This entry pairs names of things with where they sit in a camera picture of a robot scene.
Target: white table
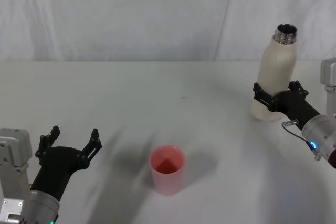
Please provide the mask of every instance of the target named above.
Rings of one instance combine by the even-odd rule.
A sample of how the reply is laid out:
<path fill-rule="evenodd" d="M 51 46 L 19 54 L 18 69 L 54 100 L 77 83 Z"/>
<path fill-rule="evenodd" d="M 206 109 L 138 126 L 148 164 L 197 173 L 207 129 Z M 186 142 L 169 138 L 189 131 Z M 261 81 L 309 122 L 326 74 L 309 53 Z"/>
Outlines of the white table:
<path fill-rule="evenodd" d="M 324 113 L 320 62 L 293 79 Z M 39 136 L 59 125 L 56 145 L 82 149 L 97 127 L 103 148 L 73 175 L 59 224 L 330 223 L 336 170 L 316 162 L 280 122 L 249 114 L 258 62 L 2 63 L 0 126 Z M 162 144 L 187 157 L 186 186 L 151 188 L 147 158 Z M 30 161 L 29 180 L 39 170 Z"/>

